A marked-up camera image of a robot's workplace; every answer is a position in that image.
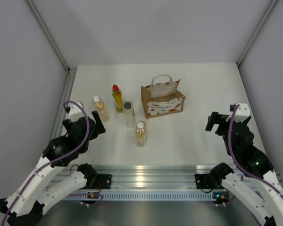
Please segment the white cap amber bottle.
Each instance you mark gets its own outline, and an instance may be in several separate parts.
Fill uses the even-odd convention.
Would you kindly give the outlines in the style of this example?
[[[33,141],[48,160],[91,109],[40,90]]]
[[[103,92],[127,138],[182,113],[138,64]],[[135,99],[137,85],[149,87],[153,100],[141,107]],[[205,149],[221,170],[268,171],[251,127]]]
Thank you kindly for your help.
[[[108,112],[106,111],[102,99],[99,96],[94,96],[92,102],[95,108],[97,109],[97,111],[99,112],[101,119],[103,121],[108,121],[109,120]]]

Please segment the grey cap clear bottle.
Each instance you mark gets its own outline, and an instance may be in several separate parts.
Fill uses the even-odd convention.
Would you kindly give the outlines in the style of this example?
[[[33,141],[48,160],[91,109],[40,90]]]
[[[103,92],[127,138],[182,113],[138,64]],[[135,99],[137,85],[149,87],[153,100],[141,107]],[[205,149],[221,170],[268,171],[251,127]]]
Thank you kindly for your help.
[[[126,101],[123,105],[123,114],[127,127],[135,126],[135,114],[132,101]]]

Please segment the red cap yellow bottle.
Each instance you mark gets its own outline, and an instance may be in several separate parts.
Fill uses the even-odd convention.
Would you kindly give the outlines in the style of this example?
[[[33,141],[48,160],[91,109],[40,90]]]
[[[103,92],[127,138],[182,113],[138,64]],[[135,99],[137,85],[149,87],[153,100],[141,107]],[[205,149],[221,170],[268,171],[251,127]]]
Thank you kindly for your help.
[[[115,100],[115,108],[118,113],[123,112],[123,100],[122,100],[122,92],[120,88],[114,84],[112,86],[112,96]]]

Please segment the white cap clear bottle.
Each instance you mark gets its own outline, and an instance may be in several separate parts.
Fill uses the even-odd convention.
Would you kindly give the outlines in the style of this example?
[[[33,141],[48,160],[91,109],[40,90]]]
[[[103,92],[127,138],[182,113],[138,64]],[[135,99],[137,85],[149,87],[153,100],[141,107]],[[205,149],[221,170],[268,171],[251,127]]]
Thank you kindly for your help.
[[[144,147],[147,141],[147,127],[145,121],[139,121],[135,127],[135,136],[137,140],[137,145],[139,147]]]

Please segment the burlap watermelon canvas bag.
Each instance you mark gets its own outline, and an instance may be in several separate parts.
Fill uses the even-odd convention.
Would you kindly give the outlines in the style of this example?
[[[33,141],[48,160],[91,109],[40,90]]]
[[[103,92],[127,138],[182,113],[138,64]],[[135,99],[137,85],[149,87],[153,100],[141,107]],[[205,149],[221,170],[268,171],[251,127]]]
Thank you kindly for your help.
[[[180,80],[161,74],[151,84],[141,86],[141,102],[146,119],[183,111],[186,96],[178,90]]]

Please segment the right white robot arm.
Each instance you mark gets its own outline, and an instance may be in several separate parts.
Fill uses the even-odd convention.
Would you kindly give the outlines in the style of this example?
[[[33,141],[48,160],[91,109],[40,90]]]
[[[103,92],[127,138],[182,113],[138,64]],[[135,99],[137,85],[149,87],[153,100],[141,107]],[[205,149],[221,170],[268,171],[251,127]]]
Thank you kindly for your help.
[[[207,131],[217,125],[216,134],[224,140],[234,164],[252,181],[253,191],[234,170],[222,162],[209,173],[210,182],[231,192],[262,226],[283,226],[283,188],[268,157],[253,145],[254,134],[248,127],[248,116],[234,122],[228,115],[213,112],[208,117]]]

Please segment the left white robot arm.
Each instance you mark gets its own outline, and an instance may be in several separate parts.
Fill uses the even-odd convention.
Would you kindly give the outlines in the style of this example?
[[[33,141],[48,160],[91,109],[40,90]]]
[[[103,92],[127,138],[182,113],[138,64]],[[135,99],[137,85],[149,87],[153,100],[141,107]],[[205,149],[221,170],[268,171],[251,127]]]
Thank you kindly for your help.
[[[4,214],[2,225],[34,226],[56,203],[74,191],[96,185],[98,173],[91,164],[85,163],[63,181],[47,187],[58,173],[88,151],[89,141],[105,133],[98,112],[93,111],[92,116],[92,119],[84,115],[76,121],[63,120],[66,134],[52,139],[17,191],[0,199],[0,212]]]

